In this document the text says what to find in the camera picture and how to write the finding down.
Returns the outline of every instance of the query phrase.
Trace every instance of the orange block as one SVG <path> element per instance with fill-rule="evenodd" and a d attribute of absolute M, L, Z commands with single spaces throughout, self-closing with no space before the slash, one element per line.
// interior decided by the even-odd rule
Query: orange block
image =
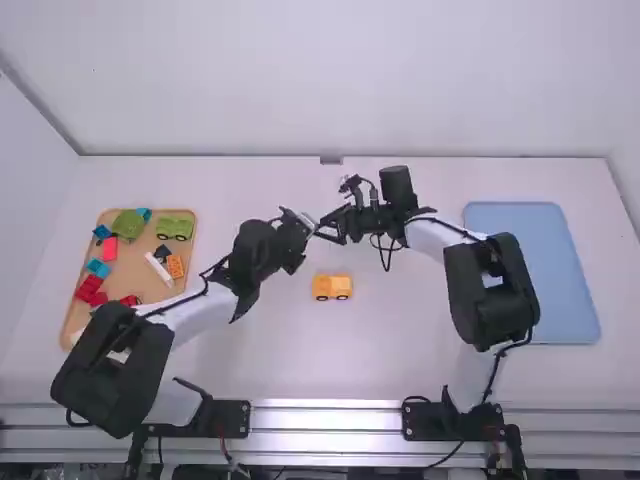
<path fill-rule="evenodd" d="M 182 268 L 180 255 L 167 256 L 167 271 L 173 279 L 184 277 L 184 268 Z"/>
<path fill-rule="evenodd" d="M 325 301 L 330 298 L 347 300 L 353 295 L 351 275 L 339 273 L 335 275 L 316 274 L 313 277 L 311 292 L 316 300 Z"/>

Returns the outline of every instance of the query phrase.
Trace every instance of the plastic toy piece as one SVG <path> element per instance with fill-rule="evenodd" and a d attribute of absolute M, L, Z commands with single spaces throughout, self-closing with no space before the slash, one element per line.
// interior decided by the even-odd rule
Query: plastic toy piece
<path fill-rule="evenodd" d="M 180 255 L 169 255 L 167 257 L 167 270 L 174 280 L 184 277 L 184 269 L 182 268 Z"/>
<path fill-rule="evenodd" d="M 133 242 L 144 230 L 144 218 L 135 210 L 123 210 L 111 225 L 113 233 L 128 242 Z"/>
<path fill-rule="evenodd" d="M 142 300 L 140 297 L 136 295 L 127 295 L 126 297 L 122 297 L 118 300 L 121 304 L 126 305 L 127 307 L 135 307 L 136 305 L 140 305 Z"/>
<path fill-rule="evenodd" d="M 193 235 L 193 221 L 187 218 L 160 217 L 156 224 L 156 237 L 160 240 L 174 238 L 186 242 Z"/>
<path fill-rule="evenodd" d="M 99 240 L 104 240 L 111 236 L 111 230 L 109 230 L 106 225 L 101 224 L 93 229 L 93 234 L 98 237 Z"/>
<path fill-rule="evenodd" d="M 103 280 L 111 273 L 111 267 L 97 258 L 89 260 L 89 263 L 87 263 L 87 270 Z"/>
<path fill-rule="evenodd" d="M 171 217 L 160 217 L 156 224 L 156 237 L 160 240 L 169 240 L 173 237 L 173 225 L 175 220 Z"/>
<path fill-rule="evenodd" d="M 191 238 L 193 234 L 193 221 L 186 218 L 179 218 L 176 221 L 176 225 L 173 231 L 176 240 L 179 242 L 186 242 Z"/>
<path fill-rule="evenodd" d="M 149 265 L 151 265 L 151 268 L 153 268 L 153 270 L 158 274 L 164 284 L 169 288 L 173 287 L 173 278 L 171 278 L 171 275 L 169 275 L 169 273 L 162 267 L 162 264 L 158 261 L 158 259 L 155 258 L 151 254 L 151 252 L 145 253 L 144 258 L 147 259 L 147 262 L 149 263 Z"/>
<path fill-rule="evenodd" d="M 353 295 L 353 281 L 347 274 L 318 274 L 313 277 L 311 291 L 316 300 L 347 300 Z"/>
<path fill-rule="evenodd" d="M 116 237 L 105 238 L 102 242 L 102 260 L 111 262 L 118 258 L 118 239 Z"/>
<path fill-rule="evenodd" d="M 105 292 L 96 292 L 93 294 L 93 297 L 89 299 L 89 305 L 92 307 L 97 307 L 99 305 L 104 305 L 109 301 L 109 297 Z"/>
<path fill-rule="evenodd" d="M 169 255 L 171 255 L 171 250 L 169 250 L 169 247 L 164 243 L 156 248 L 155 252 L 153 252 L 153 256 L 157 258 L 160 263 L 165 263 Z"/>
<path fill-rule="evenodd" d="M 89 275 L 80 284 L 74 296 L 79 300 L 89 303 L 103 282 L 104 280 L 102 278 L 96 275 Z"/>
<path fill-rule="evenodd" d="M 151 209 L 149 208 L 136 208 L 136 213 L 142 217 L 145 224 L 151 220 Z"/>

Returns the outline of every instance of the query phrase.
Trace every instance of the blue toy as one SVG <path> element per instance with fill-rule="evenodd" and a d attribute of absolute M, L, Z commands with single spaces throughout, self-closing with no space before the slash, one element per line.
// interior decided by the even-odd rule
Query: blue toy
<path fill-rule="evenodd" d="M 103 280 L 111 273 L 111 267 L 95 257 L 87 263 L 87 270 Z"/>
<path fill-rule="evenodd" d="M 136 208 L 136 213 L 144 219 L 144 223 L 149 223 L 151 220 L 151 209 L 149 208 Z"/>
<path fill-rule="evenodd" d="M 104 240 L 105 238 L 109 238 L 111 236 L 111 230 L 109 230 L 106 225 L 98 225 L 94 230 L 93 234 L 98 237 L 100 240 Z"/>

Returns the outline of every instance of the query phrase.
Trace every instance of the white wall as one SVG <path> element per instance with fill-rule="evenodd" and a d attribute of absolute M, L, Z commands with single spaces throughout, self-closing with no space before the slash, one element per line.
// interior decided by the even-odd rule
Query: white wall
<path fill-rule="evenodd" d="M 608 155 L 640 225 L 634 0 L 0 0 L 88 153 Z"/>
<path fill-rule="evenodd" d="M 53 235 L 77 161 L 71 148 L 0 72 L 0 358 Z"/>

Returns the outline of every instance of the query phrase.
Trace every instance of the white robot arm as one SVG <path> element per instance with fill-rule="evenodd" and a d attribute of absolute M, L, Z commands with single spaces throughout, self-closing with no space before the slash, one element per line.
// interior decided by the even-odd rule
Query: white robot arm
<path fill-rule="evenodd" d="M 262 281 L 281 268 L 295 273 L 311 237 L 344 245 L 347 238 L 359 242 L 366 234 L 387 234 L 444 265 L 455 328 L 472 346 L 457 367 L 461 378 L 473 372 L 471 379 L 454 379 L 453 398 L 445 388 L 442 402 L 428 402 L 427 410 L 435 410 L 426 412 L 427 426 L 410 429 L 414 433 L 405 438 L 485 438 L 476 423 L 486 417 L 482 410 L 490 405 L 498 360 L 508 348 L 530 340 L 540 316 L 518 242 L 508 233 L 466 230 L 430 207 L 419 208 L 406 166 L 381 170 L 380 180 L 383 204 L 374 184 L 354 175 L 340 187 L 355 198 L 354 204 L 339 207 L 318 223 L 283 207 L 278 219 L 242 223 L 231 253 L 200 274 L 199 289 L 135 308 L 118 302 L 100 307 L 56 375 L 52 398 L 68 409 L 68 420 L 74 412 L 116 438 L 143 423 L 179 426 L 183 436 L 216 436 L 211 427 L 213 400 L 206 392 L 182 380 L 160 385 L 171 350 L 204 330 L 241 318 L 258 299 Z M 370 186 L 369 205 L 362 183 Z M 487 274 L 501 277 L 502 283 L 486 287 L 482 277 Z M 506 346 L 494 357 L 491 349 L 502 344 Z M 480 373 L 475 372 L 478 365 Z M 420 410 L 409 405 L 403 409 Z"/>

